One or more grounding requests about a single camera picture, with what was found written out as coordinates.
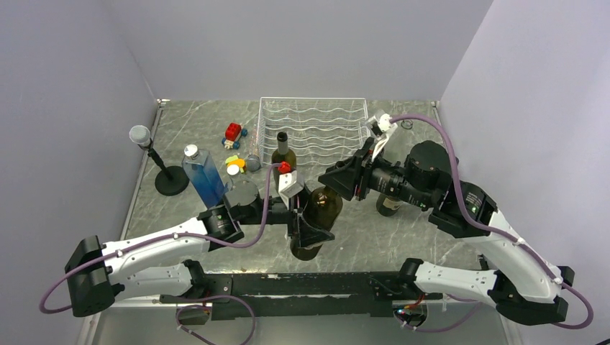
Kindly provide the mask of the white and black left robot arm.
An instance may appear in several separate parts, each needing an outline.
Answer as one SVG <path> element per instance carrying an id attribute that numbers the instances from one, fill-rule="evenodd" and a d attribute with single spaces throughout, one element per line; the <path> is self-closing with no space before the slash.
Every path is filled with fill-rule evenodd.
<path id="1" fill-rule="evenodd" d="M 218 204 L 183 223 L 153 234 L 102 244 L 97 236 L 80 241 L 65 266 L 75 317 L 91 316 L 115 302 L 167 295 L 196 302 L 224 293 L 191 256 L 258 242 L 267 225 L 284 225 L 295 257 L 306 260 L 334 240 L 335 217 L 325 216 L 322 189 L 288 187 L 277 198 L 261 195 L 254 183 L 238 183 Z"/>

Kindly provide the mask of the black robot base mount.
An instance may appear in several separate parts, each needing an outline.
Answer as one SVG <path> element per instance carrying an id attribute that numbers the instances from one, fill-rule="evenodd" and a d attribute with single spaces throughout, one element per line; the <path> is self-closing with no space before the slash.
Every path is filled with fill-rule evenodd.
<path id="1" fill-rule="evenodd" d="M 390 317 L 395 308 L 441 299 L 401 281 L 398 272 L 209 273 L 191 263 L 193 287 L 176 296 L 160 294 L 162 304 L 208 298 L 214 321 L 257 317 L 364 314 Z"/>

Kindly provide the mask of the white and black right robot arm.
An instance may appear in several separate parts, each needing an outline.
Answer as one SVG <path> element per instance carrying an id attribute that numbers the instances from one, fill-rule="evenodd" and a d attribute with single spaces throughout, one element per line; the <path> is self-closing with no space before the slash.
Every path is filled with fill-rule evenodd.
<path id="1" fill-rule="evenodd" d="M 366 140 L 352 157 L 327 168 L 319 182 L 345 200 L 364 199 L 374 190 L 416 206 L 440 231 L 474 247 L 492 264 L 488 270 L 462 270 L 408 258 L 397 278 L 402 296 L 456 295 L 493 306 L 505 318 L 527 326 L 566 319 L 568 302 L 552 276 L 572 282 L 574 271 L 533 259 L 480 187 L 461 182 L 456 192 L 443 146 L 429 140 L 416 144 L 404 163 L 374 157 L 372 146 L 372 140 Z"/>

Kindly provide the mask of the dark green wine bottle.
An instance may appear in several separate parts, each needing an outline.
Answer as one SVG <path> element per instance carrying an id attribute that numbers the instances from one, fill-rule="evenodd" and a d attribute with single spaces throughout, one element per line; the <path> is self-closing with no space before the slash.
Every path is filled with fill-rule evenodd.
<path id="1" fill-rule="evenodd" d="M 273 168 L 273 178 L 275 181 L 275 189 L 279 188 L 279 178 L 283 173 L 289 173 L 296 169 L 296 154 L 288 145 L 288 135 L 286 132 L 277 133 L 278 147 L 271 156 L 273 164 L 284 165 L 284 167 Z"/>
<path id="2" fill-rule="evenodd" d="M 304 192 L 299 193 L 299 196 L 305 196 L 307 198 L 307 204 L 304 208 L 304 219 L 306 222 L 312 226 L 331 232 L 332 227 L 342 210 L 342 198 L 336 192 L 325 186 L 316 188 L 312 192 L 309 192 L 306 189 Z M 322 245 L 312 249 L 292 249 L 290 240 L 292 255 L 301 261 L 313 260 L 313 258 L 318 255 Z"/>

